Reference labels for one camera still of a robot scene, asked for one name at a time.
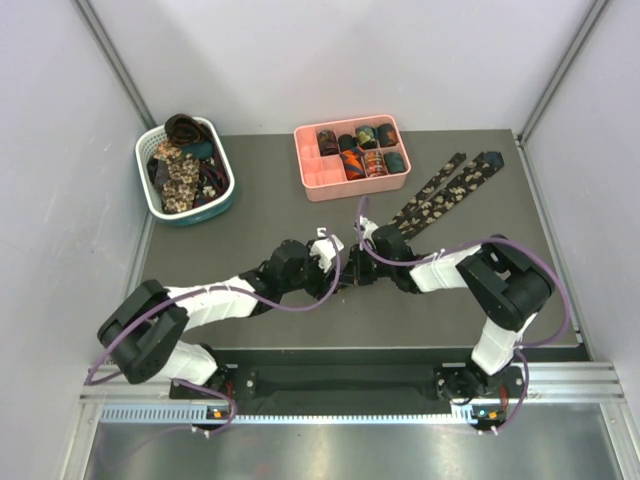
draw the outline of dark brown rolled fabric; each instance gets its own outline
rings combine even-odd
[[[174,115],[167,120],[164,124],[164,131],[167,133],[171,144],[175,147],[186,147],[205,140],[215,145],[213,134],[209,129],[183,113]]]

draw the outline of basket rim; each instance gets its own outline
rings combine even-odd
[[[233,171],[231,170],[231,165],[229,165],[229,160],[227,159],[227,154],[224,151],[224,147],[222,146],[222,142],[220,141],[220,137],[218,137],[218,132],[216,132],[215,127],[213,126],[213,123],[211,123],[209,120],[207,120],[206,118],[203,117],[192,117],[194,120],[198,121],[198,122],[202,122],[205,125],[207,125],[209,127],[209,129],[211,130],[211,133],[213,134],[213,139],[215,140],[216,143],[216,147],[218,148],[218,151],[220,152],[220,157],[222,158],[222,163],[224,164],[224,168],[227,172],[227,175],[229,177],[229,187],[227,188],[227,191],[218,199],[209,202],[205,205],[202,205],[201,207],[197,207],[197,208],[192,208],[191,210],[187,210],[186,212],[181,212],[181,213],[171,213],[171,214],[167,214],[162,212],[161,210],[156,209],[156,207],[153,205],[153,201],[151,200],[151,194],[149,193],[149,185],[147,183],[148,180],[150,180],[147,177],[147,169],[146,169],[146,164],[144,164],[144,160],[142,159],[142,143],[150,136],[156,134],[158,131],[164,131],[164,124],[159,125],[157,127],[152,128],[151,130],[146,131],[145,133],[142,134],[142,136],[138,139],[138,141],[136,142],[136,160],[137,160],[137,164],[138,164],[138,173],[140,174],[140,181],[142,183],[142,188],[144,190],[144,196],[147,200],[147,206],[149,207],[149,211],[151,212],[151,214],[156,217],[159,220],[163,220],[166,222],[172,222],[172,221],[177,221],[177,220],[183,220],[183,219],[189,219],[195,215],[198,215],[200,213],[206,212],[207,210],[213,209],[215,207],[217,207],[218,205],[226,202],[230,197],[231,194],[235,188],[235,177],[233,175]]]

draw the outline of pink plastic tray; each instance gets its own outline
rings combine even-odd
[[[317,135],[322,130],[333,130],[336,138],[348,133],[355,136],[355,130],[363,125],[379,127],[383,123],[391,123],[398,134],[398,144],[389,148],[378,148],[384,156],[387,152],[398,152],[402,155],[406,171],[389,174],[383,177],[363,178],[360,180],[347,180],[342,166],[340,155],[327,157],[320,156]],[[300,178],[307,191],[307,198],[312,202],[331,200],[332,198],[351,197],[367,193],[396,190],[404,185],[407,175],[411,171],[411,162],[404,148],[400,131],[396,121],[390,115],[378,115],[375,117],[353,118],[339,122],[319,123],[298,127],[293,133],[298,152],[300,165]]]

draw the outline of wall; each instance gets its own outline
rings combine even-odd
[[[519,130],[588,0],[94,0],[164,122],[225,134],[390,113],[404,129]]]
[[[529,142],[591,347],[640,424],[640,4],[611,2]]]
[[[53,478],[145,212],[143,131],[68,0],[2,2],[0,465]]]

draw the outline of clothes pile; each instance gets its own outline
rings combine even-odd
[[[164,129],[167,141],[147,162],[164,213],[186,212],[220,198],[229,188],[229,177],[209,128],[178,114]]]

